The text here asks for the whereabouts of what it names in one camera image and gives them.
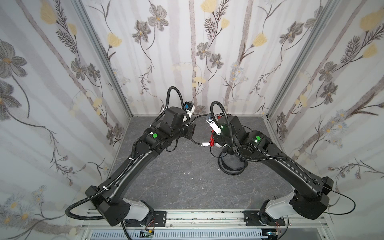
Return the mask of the white black headphones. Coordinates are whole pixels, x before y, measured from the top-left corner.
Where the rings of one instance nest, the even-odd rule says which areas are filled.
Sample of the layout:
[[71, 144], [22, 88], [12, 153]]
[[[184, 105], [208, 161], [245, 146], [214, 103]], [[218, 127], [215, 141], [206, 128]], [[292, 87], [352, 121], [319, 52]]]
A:
[[206, 116], [207, 114], [201, 114], [192, 118], [191, 123], [194, 123], [196, 125], [192, 142], [201, 147], [211, 148], [215, 146], [214, 136], [216, 135], [216, 133], [206, 122]]

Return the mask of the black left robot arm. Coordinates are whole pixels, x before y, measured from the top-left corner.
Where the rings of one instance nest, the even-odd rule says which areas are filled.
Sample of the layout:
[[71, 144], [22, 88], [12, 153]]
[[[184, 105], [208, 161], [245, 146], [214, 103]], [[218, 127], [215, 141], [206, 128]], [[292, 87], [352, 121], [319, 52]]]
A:
[[[130, 156], [107, 180], [99, 186], [90, 186], [86, 190], [86, 198], [67, 207], [67, 217], [82, 221], [105, 220], [112, 227], [125, 220], [148, 220], [150, 207], [143, 201], [126, 199], [124, 196], [128, 188], [150, 162], [172, 144], [177, 144], [180, 138], [190, 140], [195, 131], [195, 124], [191, 122], [192, 103], [182, 102], [180, 108], [170, 107], [172, 91], [181, 94], [176, 87], [169, 87], [164, 110], [135, 140]], [[74, 208], [87, 202], [93, 204], [99, 216], [87, 217], [72, 213]]]

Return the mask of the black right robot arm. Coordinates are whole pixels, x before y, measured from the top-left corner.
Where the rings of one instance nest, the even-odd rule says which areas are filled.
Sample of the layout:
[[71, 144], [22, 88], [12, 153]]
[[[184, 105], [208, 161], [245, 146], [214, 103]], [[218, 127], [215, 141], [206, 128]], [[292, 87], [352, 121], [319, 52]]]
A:
[[236, 116], [229, 115], [218, 101], [210, 105], [211, 114], [214, 107], [221, 109], [220, 119], [213, 117], [213, 139], [222, 146], [223, 152], [235, 155], [244, 164], [232, 169], [218, 157], [220, 169], [227, 175], [241, 174], [248, 163], [263, 163], [286, 180], [294, 190], [275, 200], [266, 200], [258, 212], [262, 225], [275, 222], [281, 217], [298, 214], [306, 219], [315, 220], [329, 207], [328, 194], [333, 190], [334, 181], [329, 177], [319, 177], [296, 163], [287, 156], [273, 141], [260, 131], [247, 132]]

